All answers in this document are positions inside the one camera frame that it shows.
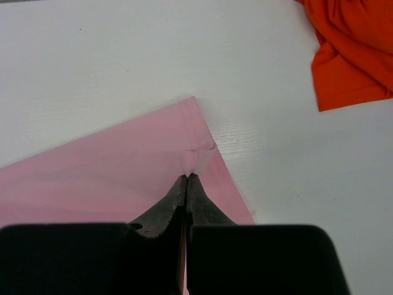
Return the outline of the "pink t shirt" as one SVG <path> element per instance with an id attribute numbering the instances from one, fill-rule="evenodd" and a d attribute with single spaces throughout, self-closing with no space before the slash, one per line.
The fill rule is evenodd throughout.
<path id="1" fill-rule="evenodd" d="M 234 223 L 252 221 L 194 98 L 1 169 L 1 229 L 18 224 L 129 223 L 180 176 L 196 174 Z M 184 213 L 187 289 L 187 218 Z"/>

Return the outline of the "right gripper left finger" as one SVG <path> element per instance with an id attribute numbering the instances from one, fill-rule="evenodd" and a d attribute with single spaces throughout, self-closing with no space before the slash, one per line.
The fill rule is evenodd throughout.
<path id="1" fill-rule="evenodd" d="M 1 229 L 2 294 L 181 294 L 187 178 L 129 223 Z"/>

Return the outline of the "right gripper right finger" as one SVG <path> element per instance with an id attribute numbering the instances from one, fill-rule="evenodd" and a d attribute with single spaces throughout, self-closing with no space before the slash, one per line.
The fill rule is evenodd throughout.
<path id="1" fill-rule="evenodd" d="M 349 294 L 335 246 L 304 224 L 234 223 L 187 181 L 187 289 L 190 294 Z"/>

